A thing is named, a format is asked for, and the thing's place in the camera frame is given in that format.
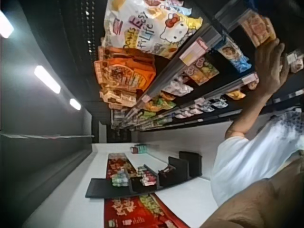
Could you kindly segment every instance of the hand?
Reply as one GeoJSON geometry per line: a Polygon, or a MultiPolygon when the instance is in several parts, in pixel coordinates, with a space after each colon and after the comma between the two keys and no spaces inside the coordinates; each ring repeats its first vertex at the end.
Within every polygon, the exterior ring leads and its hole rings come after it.
{"type": "Polygon", "coordinates": [[[287,80],[289,64],[287,54],[282,58],[283,68],[280,71],[281,56],[285,44],[279,39],[261,45],[256,50],[256,72],[259,76],[259,84],[256,88],[261,95],[274,94],[287,80]]]}

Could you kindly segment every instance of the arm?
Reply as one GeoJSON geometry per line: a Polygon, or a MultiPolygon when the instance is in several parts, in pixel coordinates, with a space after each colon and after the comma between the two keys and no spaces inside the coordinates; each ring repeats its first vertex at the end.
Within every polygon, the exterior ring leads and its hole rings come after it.
{"type": "Polygon", "coordinates": [[[260,82],[249,97],[250,100],[243,108],[239,118],[226,131],[225,139],[233,136],[245,138],[245,134],[255,123],[266,102],[287,80],[289,64],[286,55],[283,58],[283,68],[280,71],[284,48],[285,45],[279,44],[279,39],[276,39],[257,49],[255,67],[260,82]]]}

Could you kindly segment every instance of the fingers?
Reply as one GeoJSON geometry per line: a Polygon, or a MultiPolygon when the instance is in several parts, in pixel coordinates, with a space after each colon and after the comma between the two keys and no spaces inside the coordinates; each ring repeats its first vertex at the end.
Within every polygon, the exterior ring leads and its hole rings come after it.
{"type": "Polygon", "coordinates": [[[288,73],[289,73],[289,64],[288,64],[288,61],[287,61],[287,54],[284,55],[283,57],[283,68],[282,68],[282,71],[280,73],[280,79],[281,79],[281,82],[285,82],[287,80],[287,77],[288,77],[288,73]]]}
{"type": "Polygon", "coordinates": [[[270,64],[272,67],[280,67],[280,63],[281,63],[281,56],[282,53],[285,49],[285,44],[284,43],[280,43],[278,46],[275,47],[274,51],[271,54],[271,59],[270,59],[270,64]]]}
{"type": "Polygon", "coordinates": [[[280,43],[279,39],[275,39],[274,41],[271,41],[267,43],[264,47],[264,61],[266,63],[271,62],[271,54],[273,53],[273,50],[278,46],[280,43]]]}

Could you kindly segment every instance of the hello kitty snack bag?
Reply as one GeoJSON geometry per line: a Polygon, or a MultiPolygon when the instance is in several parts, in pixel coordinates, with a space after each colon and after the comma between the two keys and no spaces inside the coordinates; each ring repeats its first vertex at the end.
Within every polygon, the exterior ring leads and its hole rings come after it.
{"type": "Polygon", "coordinates": [[[108,0],[103,46],[136,48],[171,58],[202,25],[166,7],[171,0],[108,0]]]}

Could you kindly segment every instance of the white floor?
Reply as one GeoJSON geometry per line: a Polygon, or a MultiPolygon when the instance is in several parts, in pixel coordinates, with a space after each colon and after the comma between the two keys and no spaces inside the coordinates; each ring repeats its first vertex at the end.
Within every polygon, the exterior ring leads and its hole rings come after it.
{"type": "MultiPolygon", "coordinates": [[[[247,138],[253,138],[270,116],[271,114],[260,116],[247,138]]],[[[132,138],[133,142],[152,145],[154,150],[151,150],[151,155],[164,162],[168,161],[168,156],[178,157],[179,151],[200,153],[203,177],[210,179],[217,148],[224,141],[225,132],[230,125],[231,122],[224,122],[176,130],[133,133],[132,138]]]]}
{"type": "MultiPolygon", "coordinates": [[[[148,154],[131,154],[131,143],[93,144],[87,157],[31,215],[25,228],[102,228],[104,200],[86,199],[91,178],[105,178],[108,153],[124,152],[134,167],[148,165],[158,171],[166,163],[148,154]]],[[[197,178],[162,190],[157,196],[191,228],[198,228],[217,208],[210,182],[197,178]]]]}

